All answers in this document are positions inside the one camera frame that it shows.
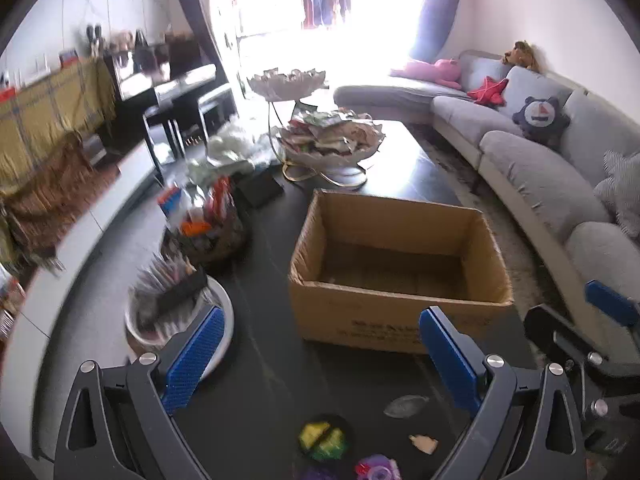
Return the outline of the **clear leaf-shaped dish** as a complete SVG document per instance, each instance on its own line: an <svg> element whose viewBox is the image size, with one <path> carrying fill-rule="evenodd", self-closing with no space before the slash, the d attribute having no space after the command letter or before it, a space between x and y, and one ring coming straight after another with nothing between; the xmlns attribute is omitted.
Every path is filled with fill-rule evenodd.
<svg viewBox="0 0 640 480"><path fill-rule="evenodd" d="M425 407L430 398L418 394L407 394L391 400L383 410L383 413L393 419L407 419L416 416Z"/></svg>

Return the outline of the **beige small figurine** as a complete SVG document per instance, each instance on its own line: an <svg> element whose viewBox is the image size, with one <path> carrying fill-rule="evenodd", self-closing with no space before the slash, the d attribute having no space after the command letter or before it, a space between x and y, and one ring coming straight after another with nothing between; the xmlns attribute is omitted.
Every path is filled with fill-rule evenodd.
<svg viewBox="0 0 640 480"><path fill-rule="evenodd" d="M410 434L409 440L411 444L421 453L433 455L438 447L438 441L424 434Z"/></svg>

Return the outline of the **purple spider-man toy camera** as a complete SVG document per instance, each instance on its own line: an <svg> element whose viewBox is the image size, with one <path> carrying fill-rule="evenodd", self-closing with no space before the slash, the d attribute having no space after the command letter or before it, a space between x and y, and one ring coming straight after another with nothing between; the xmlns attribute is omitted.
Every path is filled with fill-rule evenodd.
<svg viewBox="0 0 640 480"><path fill-rule="evenodd" d="M358 480L400 480L401 474L396 460L382 454L363 458L355 466Z"/></svg>

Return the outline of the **green ball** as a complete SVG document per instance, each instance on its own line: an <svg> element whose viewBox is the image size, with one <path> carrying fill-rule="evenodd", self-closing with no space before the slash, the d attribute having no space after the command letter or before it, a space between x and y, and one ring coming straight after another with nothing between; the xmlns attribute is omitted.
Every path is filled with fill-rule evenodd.
<svg viewBox="0 0 640 480"><path fill-rule="evenodd" d="M320 414L306 420L297 435L299 451L317 464L334 464L354 447L354 430L344 417Z"/></svg>

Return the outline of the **purple grape toy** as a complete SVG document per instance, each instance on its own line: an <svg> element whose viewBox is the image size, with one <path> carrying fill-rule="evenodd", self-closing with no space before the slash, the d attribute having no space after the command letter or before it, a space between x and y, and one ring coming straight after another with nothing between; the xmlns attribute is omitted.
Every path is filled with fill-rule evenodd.
<svg viewBox="0 0 640 480"><path fill-rule="evenodd" d="M309 466L307 467L302 475L300 476L300 480L336 480L337 476L334 471L329 470L329 468L317 467L317 466Z"/></svg>

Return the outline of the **striped star cushion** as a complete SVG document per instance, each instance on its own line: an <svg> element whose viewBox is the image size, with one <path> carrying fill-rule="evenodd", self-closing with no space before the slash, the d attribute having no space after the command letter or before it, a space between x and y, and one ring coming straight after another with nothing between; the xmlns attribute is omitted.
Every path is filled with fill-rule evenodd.
<svg viewBox="0 0 640 480"><path fill-rule="evenodd" d="M624 156L607 151L603 155L606 177L593 189L620 229L639 240L639 154Z"/></svg>

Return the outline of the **cardboard box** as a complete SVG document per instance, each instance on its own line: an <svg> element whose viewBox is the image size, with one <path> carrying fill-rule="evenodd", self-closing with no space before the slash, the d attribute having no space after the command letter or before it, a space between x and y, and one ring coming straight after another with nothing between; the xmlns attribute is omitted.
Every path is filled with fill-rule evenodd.
<svg viewBox="0 0 640 480"><path fill-rule="evenodd" d="M439 307L483 337L510 312L513 290L479 210L316 191L288 271L299 335L369 350L422 354L419 318Z"/></svg>

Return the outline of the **grey curved sofa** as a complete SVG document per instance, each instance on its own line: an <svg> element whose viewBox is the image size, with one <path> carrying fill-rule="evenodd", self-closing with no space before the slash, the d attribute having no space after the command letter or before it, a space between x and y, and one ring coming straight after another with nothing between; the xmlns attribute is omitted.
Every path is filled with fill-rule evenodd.
<svg viewBox="0 0 640 480"><path fill-rule="evenodd" d="M584 288L596 280L632 300L639 297L639 241L620 229L593 192L606 177L605 152L639 154L638 125L573 81L506 65L480 51L464 51L458 62L461 90L369 75L341 81L333 99L376 119L433 127L518 222L577 327L612 358L637 361L638 338L588 304ZM509 79L503 106L475 104L466 95L486 76ZM527 140L513 121L529 96L555 96L570 118L557 151Z"/></svg>

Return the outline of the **basket with snack packets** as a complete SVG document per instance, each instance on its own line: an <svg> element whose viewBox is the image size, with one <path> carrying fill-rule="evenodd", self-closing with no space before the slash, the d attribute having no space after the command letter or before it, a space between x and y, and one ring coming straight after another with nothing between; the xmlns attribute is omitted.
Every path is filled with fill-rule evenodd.
<svg viewBox="0 0 640 480"><path fill-rule="evenodd" d="M212 185L165 188L157 205L166 219L160 254L212 268L230 260L246 244L247 229L235 206L229 177Z"/></svg>

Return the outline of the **brown patterned cloth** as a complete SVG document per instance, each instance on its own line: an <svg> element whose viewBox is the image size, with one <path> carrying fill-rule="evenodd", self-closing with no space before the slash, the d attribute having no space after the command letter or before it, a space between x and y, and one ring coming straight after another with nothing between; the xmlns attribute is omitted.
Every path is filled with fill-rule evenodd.
<svg viewBox="0 0 640 480"><path fill-rule="evenodd" d="M1 197L1 262L55 257L55 246L118 179L115 164L91 165L71 134L15 193Z"/></svg>

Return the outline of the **red star plush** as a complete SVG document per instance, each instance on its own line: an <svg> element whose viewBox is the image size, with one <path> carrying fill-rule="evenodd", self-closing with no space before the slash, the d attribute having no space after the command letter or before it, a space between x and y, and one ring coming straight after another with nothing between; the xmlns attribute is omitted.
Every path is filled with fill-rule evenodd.
<svg viewBox="0 0 640 480"><path fill-rule="evenodd" d="M503 91L506 90L508 83L508 78L495 80L491 78L491 76L486 76L477 89L466 92L466 95L471 98L475 104L503 106L506 104L506 100L502 94Z"/></svg>

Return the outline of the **brown plush animal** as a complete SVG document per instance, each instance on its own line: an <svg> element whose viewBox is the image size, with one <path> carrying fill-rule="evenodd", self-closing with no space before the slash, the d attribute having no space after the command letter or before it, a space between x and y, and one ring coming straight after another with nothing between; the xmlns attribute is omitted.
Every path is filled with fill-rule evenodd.
<svg viewBox="0 0 640 480"><path fill-rule="evenodd" d="M535 73L540 72L534 49L524 40L515 41L514 47L503 53L501 61L506 65L526 68Z"/></svg>

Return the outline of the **black piano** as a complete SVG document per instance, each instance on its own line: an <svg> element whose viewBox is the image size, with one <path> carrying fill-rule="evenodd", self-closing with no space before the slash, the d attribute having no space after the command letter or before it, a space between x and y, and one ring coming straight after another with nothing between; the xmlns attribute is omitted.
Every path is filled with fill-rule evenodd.
<svg viewBox="0 0 640 480"><path fill-rule="evenodd" d="M190 141L203 140L198 100L228 78L194 38L111 50L103 61L115 88L115 118L105 129L109 148L126 152L159 128L158 142L176 159Z"/></svg>

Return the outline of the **pink plush toy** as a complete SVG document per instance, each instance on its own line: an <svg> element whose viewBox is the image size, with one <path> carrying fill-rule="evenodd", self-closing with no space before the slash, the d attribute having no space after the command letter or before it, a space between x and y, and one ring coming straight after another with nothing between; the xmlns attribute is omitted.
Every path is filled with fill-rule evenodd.
<svg viewBox="0 0 640 480"><path fill-rule="evenodd" d="M459 62L452 58L441 58L434 63L410 60L404 67L391 70L390 74L394 77L434 82L454 90L462 89L459 84L461 68Z"/></svg>

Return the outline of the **yellow plaid blanket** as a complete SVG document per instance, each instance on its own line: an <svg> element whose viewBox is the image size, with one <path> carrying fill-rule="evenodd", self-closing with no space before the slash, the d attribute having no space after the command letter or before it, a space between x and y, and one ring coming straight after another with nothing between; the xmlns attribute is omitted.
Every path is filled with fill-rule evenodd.
<svg viewBox="0 0 640 480"><path fill-rule="evenodd" d="M72 134L115 117L115 87L100 58L76 62L1 103L1 193L19 190Z"/></svg>

